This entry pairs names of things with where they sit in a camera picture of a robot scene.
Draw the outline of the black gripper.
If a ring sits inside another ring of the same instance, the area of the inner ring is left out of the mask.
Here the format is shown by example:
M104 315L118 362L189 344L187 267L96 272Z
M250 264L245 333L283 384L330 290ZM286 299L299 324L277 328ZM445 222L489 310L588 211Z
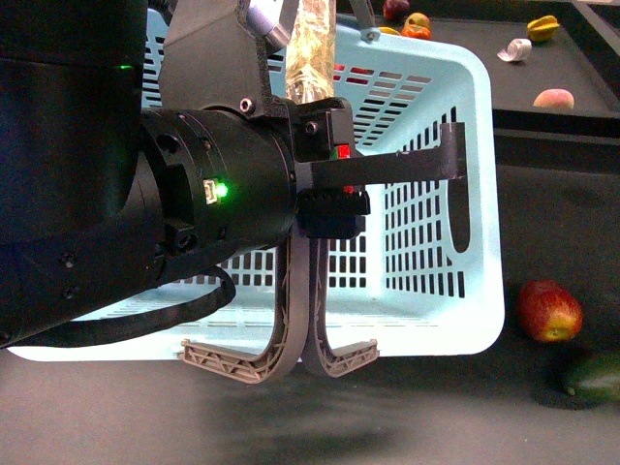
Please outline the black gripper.
M337 109L248 120L227 109L146 109L142 147L158 190L155 250L219 264L282 242L295 221L310 237L353 238L370 200L361 186L466 175L463 122L426 149L353 156L335 139Z

